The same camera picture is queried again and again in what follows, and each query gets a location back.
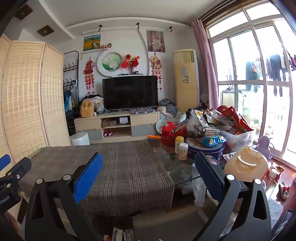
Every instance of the white stool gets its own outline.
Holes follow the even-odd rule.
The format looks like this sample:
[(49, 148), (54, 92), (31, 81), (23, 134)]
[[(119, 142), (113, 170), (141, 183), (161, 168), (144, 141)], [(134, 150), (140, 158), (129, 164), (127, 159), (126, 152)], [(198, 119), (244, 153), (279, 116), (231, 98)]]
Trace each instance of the white stool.
[(78, 132), (70, 136), (70, 141), (72, 146), (90, 145), (89, 135), (87, 132)]

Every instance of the glass table top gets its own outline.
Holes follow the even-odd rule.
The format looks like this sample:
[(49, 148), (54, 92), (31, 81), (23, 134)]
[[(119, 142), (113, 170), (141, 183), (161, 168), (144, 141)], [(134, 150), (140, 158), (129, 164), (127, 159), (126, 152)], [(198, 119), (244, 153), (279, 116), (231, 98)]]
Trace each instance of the glass table top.
[[(192, 166), (194, 160), (187, 158), (180, 160), (178, 154), (175, 153), (175, 148), (163, 145), (159, 140), (148, 139), (149, 145), (153, 148), (164, 168), (170, 175), (175, 185), (182, 185), (186, 182), (200, 178), (196, 168)], [(220, 159), (219, 165), (223, 169), (226, 161)]]

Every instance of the plush toy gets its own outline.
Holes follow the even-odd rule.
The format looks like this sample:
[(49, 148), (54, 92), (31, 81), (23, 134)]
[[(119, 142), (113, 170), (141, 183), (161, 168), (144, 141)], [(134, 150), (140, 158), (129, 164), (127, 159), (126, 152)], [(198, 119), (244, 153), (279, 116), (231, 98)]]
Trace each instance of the plush toy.
[(94, 68), (94, 62), (89, 57), (89, 61), (86, 62), (85, 70), (83, 70), (83, 74), (85, 75), (85, 85), (86, 89), (88, 90), (88, 94), (91, 93), (94, 94), (94, 75), (93, 75), (93, 68)]
[(83, 118), (92, 117), (94, 115), (94, 104), (90, 100), (84, 100), (80, 107), (80, 116)]
[(161, 85), (162, 77), (160, 69), (162, 68), (162, 65), (155, 52), (154, 55), (149, 58), (149, 62), (151, 63), (150, 67), (152, 68), (152, 75), (157, 77), (157, 80), (159, 80), (159, 84)]

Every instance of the tv stand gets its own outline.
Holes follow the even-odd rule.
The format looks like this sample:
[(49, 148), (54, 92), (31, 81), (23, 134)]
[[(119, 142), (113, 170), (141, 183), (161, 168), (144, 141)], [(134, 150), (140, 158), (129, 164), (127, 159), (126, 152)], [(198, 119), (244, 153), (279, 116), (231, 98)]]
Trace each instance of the tv stand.
[[(119, 119), (128, 116), (130, 123), (101, 127), (103, 119)], [(111, 113), (97, 114), (88, 118), (74, 120), (76, 132), (87, 132), (91, 144), (136, 141), (147, 139), (147, 135), (159, 135), (155, 124), (159, 121), (159, 112), (131, 114), (129, 111), (116, 111)], [(112, 136), (104, 136), (105, 129), (112, 129)]]

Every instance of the floor-standing air conditioner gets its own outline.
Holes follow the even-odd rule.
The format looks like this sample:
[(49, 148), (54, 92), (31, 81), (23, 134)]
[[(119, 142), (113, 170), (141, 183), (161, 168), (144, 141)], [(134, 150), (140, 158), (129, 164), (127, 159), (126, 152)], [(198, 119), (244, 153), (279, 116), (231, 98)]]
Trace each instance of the floor-standing air conditioner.
[(198, 107), (200, 87), (196, 52), (194, 49), (181, 49), (173, 52), (176, 79), (176, 100), (179, 111)]

